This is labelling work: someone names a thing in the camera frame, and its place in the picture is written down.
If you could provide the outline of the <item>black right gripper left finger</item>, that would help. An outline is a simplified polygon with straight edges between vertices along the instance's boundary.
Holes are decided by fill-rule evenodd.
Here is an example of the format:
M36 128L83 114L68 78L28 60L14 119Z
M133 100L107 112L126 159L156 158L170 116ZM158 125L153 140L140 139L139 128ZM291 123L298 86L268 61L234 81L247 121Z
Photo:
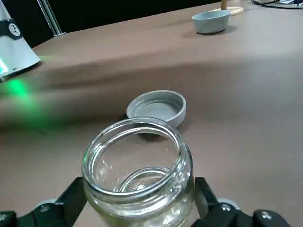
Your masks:
M86 203L83 177L76 177L54 202L43 203L26 215L17 217L16 212L12 210L2 210L0 225L2 227L72 227Z

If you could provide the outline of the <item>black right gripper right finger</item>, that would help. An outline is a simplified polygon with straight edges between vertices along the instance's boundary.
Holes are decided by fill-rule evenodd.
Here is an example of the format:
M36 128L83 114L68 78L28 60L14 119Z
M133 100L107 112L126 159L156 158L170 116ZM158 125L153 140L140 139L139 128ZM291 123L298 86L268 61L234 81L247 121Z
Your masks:
M195 178L195 204L200 218L191 227L289 227L271 210L255 210L248 215L230 202L219 202L203 177Z

